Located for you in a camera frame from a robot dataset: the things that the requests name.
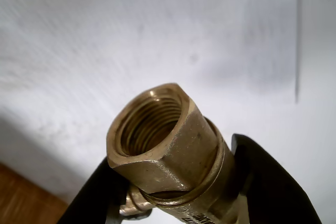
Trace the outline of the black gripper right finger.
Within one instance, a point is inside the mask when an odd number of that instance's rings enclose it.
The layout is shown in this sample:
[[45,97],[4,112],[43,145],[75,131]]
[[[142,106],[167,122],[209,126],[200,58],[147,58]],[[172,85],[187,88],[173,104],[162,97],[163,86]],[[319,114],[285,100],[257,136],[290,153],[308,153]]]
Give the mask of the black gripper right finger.
[[254,140],[234,134],[232,152],[250,223],[321,223],[302,187]]

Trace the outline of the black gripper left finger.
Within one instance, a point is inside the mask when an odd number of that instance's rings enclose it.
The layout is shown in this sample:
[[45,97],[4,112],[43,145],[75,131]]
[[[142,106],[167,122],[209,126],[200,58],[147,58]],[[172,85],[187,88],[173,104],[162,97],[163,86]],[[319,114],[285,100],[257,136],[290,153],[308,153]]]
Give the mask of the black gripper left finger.
[[128,188],[128,180],[114,171],[105,157],[58,223],[121,223],[119,210]]

